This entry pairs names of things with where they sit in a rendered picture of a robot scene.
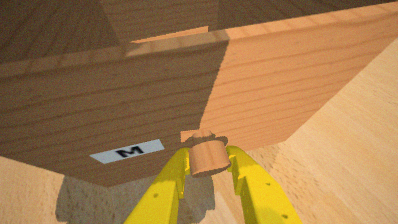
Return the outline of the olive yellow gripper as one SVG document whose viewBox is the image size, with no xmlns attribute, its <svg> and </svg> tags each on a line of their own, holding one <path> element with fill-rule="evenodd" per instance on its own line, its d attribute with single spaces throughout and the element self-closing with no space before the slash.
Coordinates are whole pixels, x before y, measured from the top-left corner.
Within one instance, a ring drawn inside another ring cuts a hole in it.
<svg viewBox="0 0 398 224">
<path fill-rule="evenodd" d="M 123 224 L 177 224 L 185 175 L 190 174 L 190 148 L 179 149 L 167 162 Z M 245 224 L 303 224 L 280 184 L 237 146 L 226 150 L 234 191 L 240 196 Z"/>
</svg>

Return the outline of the wooden drawer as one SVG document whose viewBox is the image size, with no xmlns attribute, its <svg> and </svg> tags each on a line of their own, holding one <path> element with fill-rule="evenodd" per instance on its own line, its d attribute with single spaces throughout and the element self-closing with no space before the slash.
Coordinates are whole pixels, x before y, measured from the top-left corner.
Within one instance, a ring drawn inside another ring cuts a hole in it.
<svg viewBox="0 0 398 224">
<path fill-rule="evenodd" d="M 221 173 L 387 48 L 397 4 L 0 0 L 0 156 L 106 188 L 181 148 L 193 178 Z"/>
</svg>

